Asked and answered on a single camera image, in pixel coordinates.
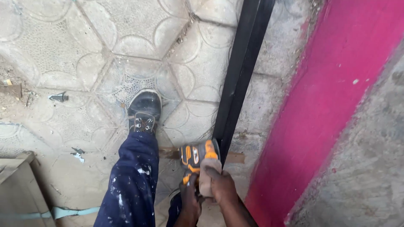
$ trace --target dust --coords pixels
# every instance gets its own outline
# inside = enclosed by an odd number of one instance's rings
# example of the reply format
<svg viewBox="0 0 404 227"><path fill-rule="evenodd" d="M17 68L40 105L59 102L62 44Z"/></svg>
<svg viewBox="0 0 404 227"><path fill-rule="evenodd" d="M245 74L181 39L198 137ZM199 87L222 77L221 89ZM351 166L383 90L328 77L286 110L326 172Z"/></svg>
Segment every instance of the dust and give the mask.
<svg viewBox="0 0 404 227"><path fill-rule="evenodd" d="M12 84L21 84L22 97L18 100L12 95L0 93L0 121L21 122L31 109L30 106L35 101L37 94L34 88L27 83L26 79L0 55L0 83L4 84L3 81L7 79Z"/></svg>

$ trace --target pink wall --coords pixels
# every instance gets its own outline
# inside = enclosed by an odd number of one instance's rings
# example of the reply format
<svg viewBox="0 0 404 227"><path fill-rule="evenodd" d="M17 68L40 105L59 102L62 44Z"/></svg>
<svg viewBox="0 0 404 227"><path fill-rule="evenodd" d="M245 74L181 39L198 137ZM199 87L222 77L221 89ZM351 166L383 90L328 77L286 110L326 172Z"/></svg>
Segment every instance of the pink wall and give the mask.
<svg viewBox="0 0 404 227"><path fill-rule="evenodd" d="M259 226L284 225L403 34L403 0L325 4L251 178Z"/></svg>

